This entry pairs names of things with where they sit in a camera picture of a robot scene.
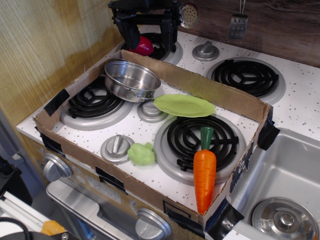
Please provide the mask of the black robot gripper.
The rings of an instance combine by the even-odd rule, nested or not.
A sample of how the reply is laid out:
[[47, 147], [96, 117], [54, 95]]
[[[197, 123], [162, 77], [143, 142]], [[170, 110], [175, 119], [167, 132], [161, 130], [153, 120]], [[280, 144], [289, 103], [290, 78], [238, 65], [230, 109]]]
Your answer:
[[160, 25], [164, 49], [172, 51], [181, 24], [178, 0], [112, 0], [108, 7], [130, 49], [135, 50], [141, 41], [137, 25]]

